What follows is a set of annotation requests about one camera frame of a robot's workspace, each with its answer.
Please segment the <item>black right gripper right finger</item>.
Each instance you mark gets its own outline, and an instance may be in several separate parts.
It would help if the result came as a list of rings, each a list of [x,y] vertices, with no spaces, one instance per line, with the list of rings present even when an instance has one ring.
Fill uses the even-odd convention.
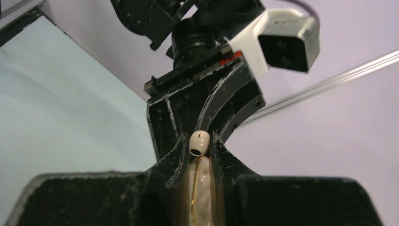
[[[210,140],[215,226],[381,226],[363,186],[340,177],[262,176]]]

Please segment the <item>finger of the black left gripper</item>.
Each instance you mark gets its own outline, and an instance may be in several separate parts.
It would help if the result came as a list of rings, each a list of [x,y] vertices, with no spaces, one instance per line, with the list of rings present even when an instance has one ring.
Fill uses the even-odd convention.
[[[215,71],[221,78],[212,88],[199,113],[195,130],[217,133],[226,142],[251,115],[266,105],[248,63],[234,59]]]
[[[215,82],[182,83],[150,98],[147,119],[157,160],[171,151],[182,132],[194,131],[215,86]]]

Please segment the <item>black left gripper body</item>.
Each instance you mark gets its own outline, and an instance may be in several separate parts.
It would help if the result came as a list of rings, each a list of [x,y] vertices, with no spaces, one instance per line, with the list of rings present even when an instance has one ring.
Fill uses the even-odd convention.
[[[209,51],[197,57],[192,62],[180,66],[159,78],[152,76],[144,84],[144,91],[151,97],[154,97],[183,81],[195,80],[202,76],[203,73],[225,65],[241,56],[243,56],[241,51],[227,51],[225,53],[221,51]]]

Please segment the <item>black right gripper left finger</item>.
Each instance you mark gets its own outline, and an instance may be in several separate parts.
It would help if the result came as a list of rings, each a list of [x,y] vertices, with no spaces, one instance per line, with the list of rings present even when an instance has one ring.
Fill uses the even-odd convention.
[[[143,172],[47,173],[23,189],[7,226],[186,226],[188,141]]]

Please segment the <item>beige earbud with black tip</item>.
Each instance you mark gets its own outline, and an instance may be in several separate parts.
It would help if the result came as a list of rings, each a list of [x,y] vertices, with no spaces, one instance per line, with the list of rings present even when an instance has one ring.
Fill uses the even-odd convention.
[[[193,132],[189,140],[190,154],[201,157],[206,154],[209,147],[210,135],[203,130]]]

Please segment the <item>beige square earbud case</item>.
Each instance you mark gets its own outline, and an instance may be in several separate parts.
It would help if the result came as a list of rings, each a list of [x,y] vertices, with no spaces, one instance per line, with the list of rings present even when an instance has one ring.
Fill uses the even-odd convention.
[[[216,202],[215,185],[207,156],[195,157],[189,165],[189,225],[224,226],[222,208]]]

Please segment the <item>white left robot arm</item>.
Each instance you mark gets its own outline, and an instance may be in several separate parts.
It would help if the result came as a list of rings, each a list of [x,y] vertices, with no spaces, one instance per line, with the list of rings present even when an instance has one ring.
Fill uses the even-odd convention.
[[[249,55],[231,40],[265,8],[258,0],[114,0],[120,22],[151,40],[157,50],[167,37],[173,70],[144,85],[147,121],[157,159],[180,135],[216,132],[226,141],[266,102]]]

